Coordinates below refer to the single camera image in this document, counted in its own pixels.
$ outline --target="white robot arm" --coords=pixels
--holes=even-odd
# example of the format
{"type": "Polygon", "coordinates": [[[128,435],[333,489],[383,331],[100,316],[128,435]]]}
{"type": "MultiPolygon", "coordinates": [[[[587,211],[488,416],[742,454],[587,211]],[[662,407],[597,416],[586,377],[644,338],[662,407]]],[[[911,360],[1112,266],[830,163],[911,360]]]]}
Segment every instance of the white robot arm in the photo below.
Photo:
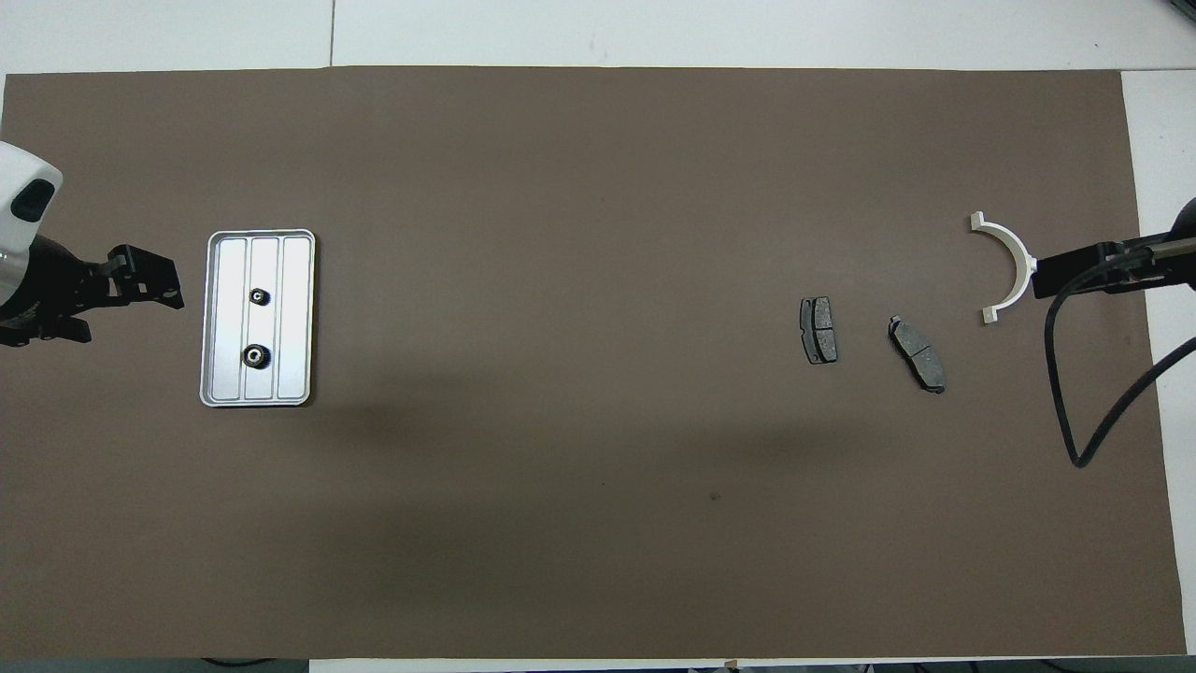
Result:
{"type": "Polygon", "coordinates": [[[38,234],[61,186],[59,169],[0,142],[0,345],[91,342],[87,323],[73,317],[87,308],[133,301],[183,307],[173,261],[126,244],[106,262],[84,262],[38,234]]]}

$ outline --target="black cable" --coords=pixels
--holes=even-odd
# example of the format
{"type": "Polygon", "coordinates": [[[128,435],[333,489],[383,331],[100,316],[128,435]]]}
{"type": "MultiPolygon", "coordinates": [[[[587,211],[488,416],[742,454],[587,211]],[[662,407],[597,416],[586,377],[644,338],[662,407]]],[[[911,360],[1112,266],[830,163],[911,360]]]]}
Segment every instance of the black cable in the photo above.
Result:
{"type": "MultiPolygon", "coordinates": [[[[1050,661],[1049,659],[1039,659],[1038,663],[1042,663],[1043,666],[1046,666],[1049,668],[1054,668],[1055,671],[1058,671],[1058,673],[1097,673],[1097,672],[1090,672],[1090,671],[1076,671],[1074,668],[1063,668],[1062,666],[1055,663],[1054,661],[1050,661]]],[[[1130,673],[1130,672],[1128,672],[1128,671],[1100,671],[1099,673],[1130,673]]]]}
{"type": "Polygon", "coordinates": [[[258,663],[266,663],[267,661],[275,661],[275,660],[270,657],[270,659],[250,659],[246,661],[224,661],[220,659],[203,657],[203,661],[207,661],[213,666],[220,666],[221,668],[244,668],[246,666],[257,666],[258,663]]]}
{"type": "Polygon", "coordinates": [[[1092,439],[1084,447],[1084,452],[1079,453],[1075,449],[1075,439],[1072,436],[1072,424],[1067,420],[1067,408],[1063,405],[1063,390],[1058,381],[1058,363],[1055,359],[1055,318],[1058,313],[1058,308],[1062,307],[1063,301],[1067,300],[1081,285],[1092,280],[1093,277],[1117,268],[1123,268],[1133,265],[1140,261],[1151,257],[1151,251],[1134,250],[1131,252],[1125,252],[1123,255],[1116,255],[1109,257],[1107,259],[1088,268],[1087,270],[1080,273],[1075,277],[1068,281],[1062,289],[1056,294],[1055,300],[1051,301],[1050,307],[1046,310],[1046,320],[1043,325],[1043,345],[1046,351],[1046,375],[1050,378],[1050,393],[1051,399],[1055,402],[1055,416],[1058,418],[1058,429],[1063,435],[1063,445],[1067,446],[1067,455],[1072,459],[1072,465],[1076,467],[1084,467],[1088,465],[1092,457],[1097,454],[1097,449],[1100,448],[1100,443],[1112,430],[1113,424],[1121,418],[1125,410],[1137,399],[1139,396],[1146,391],[1154,380],[1163,375],[1164,372],[1171,369],[1177,362],[1182,361],[1194,350],[1196,350],[1196,336],[1182,344],[1174,351],[1167,354],[1165,359],[1155,363],[1154,367],[1148,369],[1142,377],[1139,377],[1137,381],[1134,383],[1122,397],[1117,399],[1105,417],[1097,426],[1096,433],[1092,434],[1092,439]]]}

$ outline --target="black mount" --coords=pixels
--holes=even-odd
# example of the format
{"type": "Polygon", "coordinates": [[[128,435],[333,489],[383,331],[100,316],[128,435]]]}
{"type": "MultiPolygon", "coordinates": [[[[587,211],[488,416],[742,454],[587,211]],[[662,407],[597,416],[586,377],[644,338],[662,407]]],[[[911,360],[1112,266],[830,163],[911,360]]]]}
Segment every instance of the black mount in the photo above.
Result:
{"type": "Polygon", "coordinates": [[[74,314],[134,301],[183,307],[175,262],[128,244],[112,247],[106,262],[84,262],[37,235],[29,247],[25,277],[0,305],[0,345],[24,347],[32,339],[56,338],[86,344],[91,328],[74,314]]]}
{"type": "Polygon", "coordinates": [[[1171,231],[1129,240],[1103,240],[1085,247],[1038,259],[1038,270],[1031,276],[1035,296],[1054,296],[1073,277],[1098,263],[1124,252],[1149,247],[1154,253],[1143,263],[1130,268],[1113,268],[1080,285],[1074,293],[1102,289],[1109,294],[1188,283],[1196,289],[1196,252],[1185,251],[1183,243],[1196,245],[1196,198],[1179,210],[1171,231]]]}

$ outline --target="white table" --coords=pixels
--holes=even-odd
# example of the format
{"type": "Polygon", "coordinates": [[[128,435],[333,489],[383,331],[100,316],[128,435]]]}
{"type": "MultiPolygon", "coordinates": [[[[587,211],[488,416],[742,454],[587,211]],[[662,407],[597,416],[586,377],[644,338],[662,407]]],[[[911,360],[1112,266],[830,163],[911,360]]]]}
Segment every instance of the white table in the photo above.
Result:
{"type": "MultiPolygon", "coordinates": [[[[1196,196],[1196,23],[1161,0],[0,0],[0,75],[350,65],[1119,69],[1142,233],[1170,227],[1196,196]]],[[[1160,359],[1196,332],[1196,293],[1167,287],[1146,296],[1160,359]]],[[[1196,653],[1196,360],[1158,386],[1188,651],[1196,653]]],[[[312,671],[721,665],[336,660],[312,671]]]]}

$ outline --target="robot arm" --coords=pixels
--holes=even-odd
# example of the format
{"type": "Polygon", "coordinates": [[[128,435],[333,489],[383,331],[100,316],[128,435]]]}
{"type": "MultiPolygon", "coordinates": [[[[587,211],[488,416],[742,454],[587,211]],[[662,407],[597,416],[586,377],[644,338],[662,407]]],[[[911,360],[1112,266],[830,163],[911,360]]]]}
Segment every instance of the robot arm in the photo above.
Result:
{"type": "Polygon", "coordinates": [[[0,142],[0,344],[31,339],[91,342],[77,313],[133,301],[183,307],[175,262],[133,245],[117,245],[106,262],[84,262],[37,233],[62,173],[42,159],[0,142]]]}
{"type": "Polygon", "coordinates": [[[1116,294],[1180,283],[1188,283],[1196,289],[1196,198],[1188,201],[1188,204],[1179,210],[1171,231],[1166,233],[1130,240],[1105,240],[1038,259],[1033,283],[1036,296],[1054,296],[1043,326],[1046,378],[1050,380],[1055,417],[1058,420],[1068,458],[1075,467],[1084,467],[1097,454],[1105,436],[1134,400],[1163,373],[1196,353],[1196,336],[1139,377],[1105,414],[1088,442],[1080,447],[1072,435],[1067,405],[1063,404],[1063,388],[1055,356],[1055,318],[1063,301],[1072,294],[1096,289],[1116,294]]]}

